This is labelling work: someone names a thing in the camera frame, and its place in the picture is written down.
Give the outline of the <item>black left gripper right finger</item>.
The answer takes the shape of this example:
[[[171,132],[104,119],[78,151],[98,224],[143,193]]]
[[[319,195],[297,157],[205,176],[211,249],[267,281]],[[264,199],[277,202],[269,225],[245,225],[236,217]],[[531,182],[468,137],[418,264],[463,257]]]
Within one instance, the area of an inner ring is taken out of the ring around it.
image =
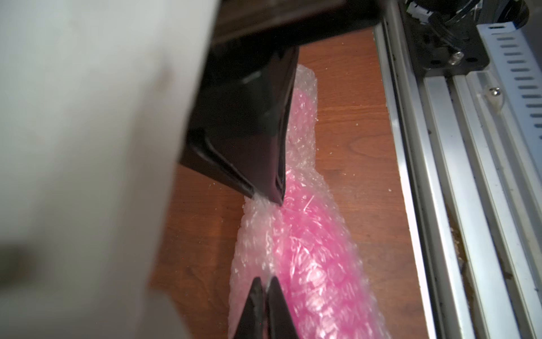
[[[279,279],[273,276],[266,292],[268,337],[271,339],[299,339],[289,312]]]

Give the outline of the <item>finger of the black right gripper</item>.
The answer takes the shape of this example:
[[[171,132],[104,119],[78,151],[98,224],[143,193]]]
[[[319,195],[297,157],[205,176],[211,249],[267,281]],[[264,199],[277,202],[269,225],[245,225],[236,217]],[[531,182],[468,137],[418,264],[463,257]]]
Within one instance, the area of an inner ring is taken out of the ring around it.
[[[179,162],[249,198],[282,205],[299,49],[210,53]]]

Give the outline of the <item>pink plastic wine glass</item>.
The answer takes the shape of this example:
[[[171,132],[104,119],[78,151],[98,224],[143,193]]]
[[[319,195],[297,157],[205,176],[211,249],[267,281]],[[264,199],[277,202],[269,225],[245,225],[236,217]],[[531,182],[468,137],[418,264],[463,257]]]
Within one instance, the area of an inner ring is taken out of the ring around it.
[[[389,338],[357,246],[316,170],[316,122],[313,99],[295,90],[275,275],[300,338]]]

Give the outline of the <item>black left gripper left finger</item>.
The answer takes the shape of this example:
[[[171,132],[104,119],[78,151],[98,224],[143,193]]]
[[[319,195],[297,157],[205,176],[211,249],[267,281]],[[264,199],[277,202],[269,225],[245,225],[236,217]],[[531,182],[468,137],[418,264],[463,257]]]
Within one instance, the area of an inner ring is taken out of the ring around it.
[[[261,278],[256,277],[252,280],[233,339],[264,339],[265,318],[266,295]]]

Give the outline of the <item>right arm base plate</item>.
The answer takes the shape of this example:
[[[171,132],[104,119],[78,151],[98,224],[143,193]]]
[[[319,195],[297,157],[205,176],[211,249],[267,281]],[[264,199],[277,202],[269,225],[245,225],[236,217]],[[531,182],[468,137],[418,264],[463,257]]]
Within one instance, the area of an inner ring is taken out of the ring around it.
[[[465,76],[490,63],[477,26],[521,28],[526,1],[400,1],[406,42],[418,77]]]

